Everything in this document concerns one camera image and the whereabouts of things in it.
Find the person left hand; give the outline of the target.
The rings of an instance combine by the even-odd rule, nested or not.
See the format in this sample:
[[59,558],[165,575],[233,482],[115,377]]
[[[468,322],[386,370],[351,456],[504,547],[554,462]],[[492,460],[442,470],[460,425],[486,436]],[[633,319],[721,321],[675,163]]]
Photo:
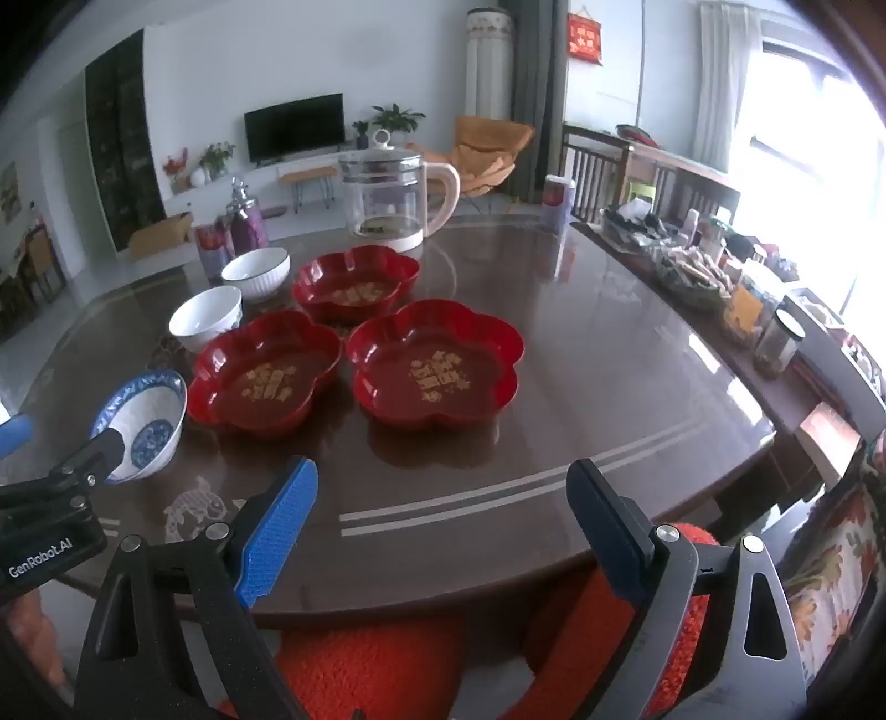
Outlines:
[[35,589],[6,604],[2,617],[21,650],[45,680],[54,688],[63,686],[65,672],[57,646],[57,631],[42,608],[40,592]]

